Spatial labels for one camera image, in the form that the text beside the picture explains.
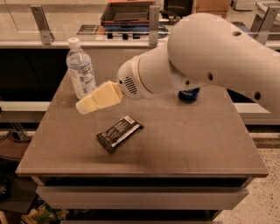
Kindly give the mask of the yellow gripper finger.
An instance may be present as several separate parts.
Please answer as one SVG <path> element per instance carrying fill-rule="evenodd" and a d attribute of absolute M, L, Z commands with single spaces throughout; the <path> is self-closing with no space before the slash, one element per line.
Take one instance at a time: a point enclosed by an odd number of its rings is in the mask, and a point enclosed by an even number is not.
<path fill-rule="evenodd" d="M 102 83 L 92 93 L 79 100 L 75 107 L 82 114 L 88 114 L 99 109 L 105 109 L 120 103 L 123 92 L 119 85 L 113 81 Z"/>

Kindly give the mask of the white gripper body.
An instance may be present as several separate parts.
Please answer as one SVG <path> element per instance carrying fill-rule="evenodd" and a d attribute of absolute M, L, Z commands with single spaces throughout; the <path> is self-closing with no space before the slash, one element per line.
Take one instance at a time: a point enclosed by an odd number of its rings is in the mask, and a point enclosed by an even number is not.
<path fill-rule="evenodd" d="M 142 100 L 152 97 L 152 93 L 144 86 L 139 73 L 140 57 L 135 56 L 121 65 L 117 72 L 117 82 L 123 94 L 131 100 Z"/>

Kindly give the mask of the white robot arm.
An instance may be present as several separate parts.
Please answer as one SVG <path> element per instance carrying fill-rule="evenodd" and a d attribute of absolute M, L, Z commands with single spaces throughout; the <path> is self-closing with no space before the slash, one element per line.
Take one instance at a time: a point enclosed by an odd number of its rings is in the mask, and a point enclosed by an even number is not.
<path fill-rule="evenodd" d="M 87 113 L 167 91 L 217 85 L 280 114 L 280 53 L 227 20 L 207 13 L 181 19 L 167 43 L 128 60 L 117 81 L 102 83 L 76 103 Z"/>

